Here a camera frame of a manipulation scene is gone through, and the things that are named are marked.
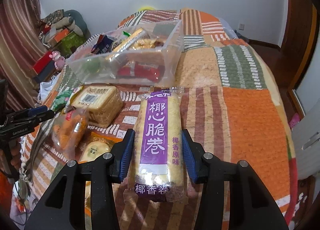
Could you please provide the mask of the left hand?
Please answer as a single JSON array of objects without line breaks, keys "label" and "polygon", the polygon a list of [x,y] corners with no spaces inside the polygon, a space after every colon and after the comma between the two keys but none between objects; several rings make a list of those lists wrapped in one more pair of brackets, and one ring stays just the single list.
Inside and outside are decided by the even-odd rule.
[{"label": "left hand", "polygon": [[10,155],[8,155],[7,147],[5,147],[6,151],[1,149],[1,173],[5,175],[8,180],[17,181],[22,163],[20,138],[10,141],[7,146],[10,148]]}]

